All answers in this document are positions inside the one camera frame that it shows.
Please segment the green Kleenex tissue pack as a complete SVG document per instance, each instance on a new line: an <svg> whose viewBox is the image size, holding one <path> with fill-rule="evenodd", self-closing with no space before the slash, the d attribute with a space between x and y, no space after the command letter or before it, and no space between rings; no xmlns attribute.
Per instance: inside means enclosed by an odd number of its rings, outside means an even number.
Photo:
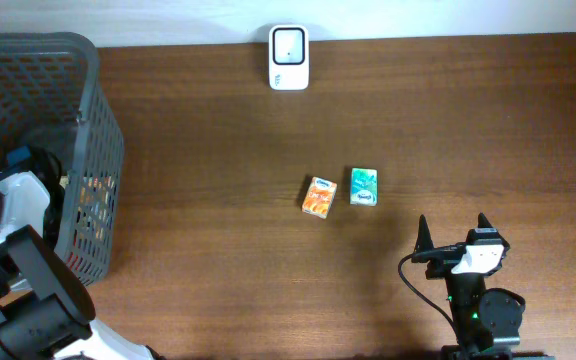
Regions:
<svg viewBox="0 0 576 360"><path fill-rule="evenodd" d="M350 204L376 206L378 202L378 172L375 169L353 168L350 182Z"/></svg>

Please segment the orange Kleenex tissue pack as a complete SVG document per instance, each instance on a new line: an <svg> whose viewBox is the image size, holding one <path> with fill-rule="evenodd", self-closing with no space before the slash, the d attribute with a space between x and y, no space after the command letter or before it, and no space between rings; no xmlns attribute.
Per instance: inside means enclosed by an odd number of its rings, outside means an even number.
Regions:
<svg viewBox="0 0 576 360"><path fill-rule="evenodd" d="M326 219L334 201L338 185L335 182L313 177L301 209L304 213Z"/></svg>

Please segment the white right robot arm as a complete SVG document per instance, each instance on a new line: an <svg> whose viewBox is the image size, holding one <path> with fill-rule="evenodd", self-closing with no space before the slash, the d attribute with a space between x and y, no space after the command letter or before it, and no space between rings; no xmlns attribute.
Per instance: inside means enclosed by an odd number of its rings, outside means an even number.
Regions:
<svg viewBox="0 0 576 360"><path fill-rule="evenodd" d="M428 280L443 280L450 311L445 312L411 283L407 283L423 301L447 319L457 343L441 348L442 359L546 359L540 352L516 352L519 329L526 309L525 299L503 288L488 288L485 279L502 268L510 250L509 243L491 225L484 214L466 239L453 245L436 247L427 220L419 218L414 250L404 261L427 266Z"/></svg>

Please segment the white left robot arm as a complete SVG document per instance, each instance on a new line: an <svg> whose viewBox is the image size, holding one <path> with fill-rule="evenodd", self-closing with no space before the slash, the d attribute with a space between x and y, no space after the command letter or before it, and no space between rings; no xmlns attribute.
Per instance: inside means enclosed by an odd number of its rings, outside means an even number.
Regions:
<svg viewBox="0 0 576 360"><path fill-rule="evenodd" d="M0 359L158 359L97 319L55 253L60 177L58 159L32 146L9 152L0 172Z"/></svg>

